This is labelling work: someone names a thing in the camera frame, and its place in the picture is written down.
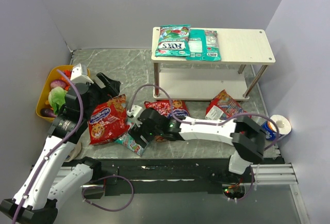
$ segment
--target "white shelf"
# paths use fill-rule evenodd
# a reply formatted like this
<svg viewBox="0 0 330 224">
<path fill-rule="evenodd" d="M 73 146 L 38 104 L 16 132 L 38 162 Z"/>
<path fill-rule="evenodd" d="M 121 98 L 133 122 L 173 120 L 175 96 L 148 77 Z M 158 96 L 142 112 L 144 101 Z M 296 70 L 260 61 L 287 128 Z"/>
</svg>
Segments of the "white shelf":
<svg viewBox="0 0 330 224">
<path fill-rule="evenodd" d="M 266 33 L 262 29 L 228 29 L 228 28 L 192 28 L 208 29 L 218 32 L 219 51 L 223 64 L 262 64 L 272 65 L 275 58 L 269 45 Z M 188 61 L 185 57 L 156 57 L 159 27 L 153 29 L 151 59 L 154 63 L 210 63 L 208 61 Z"/>
<path fill-rule="evenodd" d="M 165 68 L 159 73 L 159 85 L 173 99 L 211 100 L 223 89 L 235 100 L 248 100 L 243 94 L 247 90 L 244 74 L 237 70 Z M 167 99 L 159 91 L 155 99 Z"/>
</svg>

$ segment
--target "marble countertop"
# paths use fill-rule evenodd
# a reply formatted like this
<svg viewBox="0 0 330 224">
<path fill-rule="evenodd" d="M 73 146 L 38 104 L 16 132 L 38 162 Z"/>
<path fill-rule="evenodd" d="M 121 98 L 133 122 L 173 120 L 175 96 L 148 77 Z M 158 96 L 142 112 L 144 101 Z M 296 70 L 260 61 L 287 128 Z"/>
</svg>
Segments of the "marble countertop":
<svg viewBox="0 0 330 224">
<path fill-rule="evenodd" d="M 96 78 L 98 72 L 103 72 L 109 78 L 121 81 L 121 94 L 126 94 L 129 102 L 134 91 L 143 84 L 154 83 L 154 69 L 151 61 L 151 50 L 149 49 L 82 49 L 73 52 L 72 64 L 83 63 L 90 72 L 91 78 L 102 85 Z M 239 65 L 225 64 L 162 64 L 162 68 L 234 68 Z M 244 76 L 248 84 L 254 75 L 251 66 L 247 65 Z M 134 102 L 135 105 L 143 106 L 145 101 L 153 102 L 153 88 L 143 88 Z M 187 101 L 186 105 L 191 117 L 204 118 L 205 110 L 209 102 Z M 241 103 L 248 112 L 265 114 L 261 95 L 257 87 L 250 93 L 250 99 Z M 254 119 L 262 124 L 261 118 Z M 86 130 L 80 138 L 82 150 L 77 159 L 89 156 L 95 159 L 180 159 L 180 158 L 229 158 L 235 151 L 234 147 L 206 140 L 189 140 L 175 142 L 152 142 L 147 147 L 142 157 L 139 157 L 131 150 L 116 143 L 92 146 L 89 145 L 89 131 Z M 278 150 L 272 147 L 265 151 L 265 158 L 276 158 Z"/>
</svg>

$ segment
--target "yellow bowl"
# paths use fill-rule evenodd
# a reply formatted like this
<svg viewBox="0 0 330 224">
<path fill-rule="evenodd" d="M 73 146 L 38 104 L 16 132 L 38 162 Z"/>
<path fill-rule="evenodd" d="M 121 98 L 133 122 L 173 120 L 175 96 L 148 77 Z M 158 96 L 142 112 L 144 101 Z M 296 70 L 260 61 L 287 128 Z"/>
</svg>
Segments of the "yellow bowl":
<svg viewBox="0 0 330 224">
<path fill-rule="evenodd" d="M 60 73 L 58 73 L 56 70 L 60 70 L 60 71 L 71 71 L 73 68 L 73 65 L 61 65 L 61 66 L 57 66 L 54 69 L 52 69 L 52 71 L 50 72 L 50 74 L 47 77 L 46 83 L 43 86 L 42 89 L 42 93 L 39 97 L 39 101 L 37 104 L 37 108 L 36 108 L 36 113 L 39 117 L 43 118 L 44 120 L 47 120 L 48 122 L 52 123 L 54 121 L 53 117 L 43 117 L 41 116 L 41 109 L 42 108 L 50 108 L 50 105 L 46 105 L 46 100 L 48 100 L 48 95 L 50 93 L 51 89 L 51 82 L 56 80 L 56 79 L 60 79 L 61 75 Z"/>
</svg>

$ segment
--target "snack bag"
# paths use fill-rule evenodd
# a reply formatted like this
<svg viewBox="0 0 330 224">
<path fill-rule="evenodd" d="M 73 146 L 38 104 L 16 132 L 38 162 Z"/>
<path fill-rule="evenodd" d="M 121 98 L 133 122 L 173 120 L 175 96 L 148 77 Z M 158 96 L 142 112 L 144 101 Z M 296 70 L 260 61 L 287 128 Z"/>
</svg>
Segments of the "snack bag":
<svg viewBox="0 0 330 224">
<path fill-rule="evenodd" d="M 206 109 L 205 119 L 226 120 L 236 113 L 245 112 L 225 90 L 222 90 Z"/>
<path fill-rule="evenodd" d="M 127 122 L 127 124 L 130 128 L 134 125 L 131 122 Z M 142 156 L 145 150 L 145 148 L 142 148 L 141 145 L 135 142 L 135 140 L 128 134 L 128 132 L 115 140 L 115 143 L 123 145 L 124 147 L 136 153 L 138 156 Z"/>
<path fill-rule="evenodd" d="M 160 100 L 160 101 L 157 101 L 157 102 L 145 101 L 144 106 L 146 108 L 155 109 L 157 112 L 159 112 L 161 115 L 163 115 L 167 118 L 172 117 L 171 106 L 170 106 L 170 101 L 169 100 Z M 174 115 L 175 116 L 184 116 L 184 117 L 189 116 L 189 112 L 187 110 L 186 104 L 182 100 L 174 99 L 173 100 L 173 109 L 174 109 Z M 165 142 L 167 140 L 164 139 L 163 137 L 157 135 L 157 136 L 155 136 L 155 141 Z"/>
<path fill-rule="evenodd" d="M 124 94 L 98 105 L 88 121 L 90 144 L 107 144 L 120 137 L 129 129 L 126 118 Z"/>
<path fill-rule="evenodd" d="M 160 27 L 156 56 L 185 57 L 190 55 L 188 46 L 190 25 L 166 25 Z"/>
<path fill-rule="evenodd" d="M 217 31 L 192 29 L 188 45 L 190 56 L 186 57 L 187 60 L 219 61 L 221 59 Z"/>
</svg>

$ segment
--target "red snack bag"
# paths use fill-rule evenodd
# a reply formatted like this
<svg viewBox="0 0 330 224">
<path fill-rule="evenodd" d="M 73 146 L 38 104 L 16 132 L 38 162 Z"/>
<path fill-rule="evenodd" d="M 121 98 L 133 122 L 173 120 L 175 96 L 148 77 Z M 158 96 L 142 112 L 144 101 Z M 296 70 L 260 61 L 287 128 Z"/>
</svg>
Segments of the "red snack bag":
<svg viewBox="0 0 330 224">
<path fill-rule="evenodd" d="M 157 112 L 159 112 L 161 115 L 166 116 L 166 117 L 172 117 L 171 113 L 171 106 L 170 106 L 170 101 L 169 100 L 160 100 L 157 102 L 144 102 L 144 106 L 146 108 L 153 108 Z M 182 100 L 173 100 L 173 109 L 174 109 L 174 115 L 175 116 L 189 116 L 189 112 L 187 110 L 186 104 Z M 157 135 L 155 136 L 155 141 L 157 142 L 165 142 L 167 141 L 163 137 Z"/>
<path fill-rule="evenodd" d="M 225 90 L 222 90 L 206 108 L 205 119 L 226 120 L 236 113 L 245 112 Z"/>
<path fill-rule="evenodd" d="M 98 105 L 88 121 L 90 144 L 107 144 L 120 137 L 129 129 L 126 118 L 124 94 Z"/>
</svg>

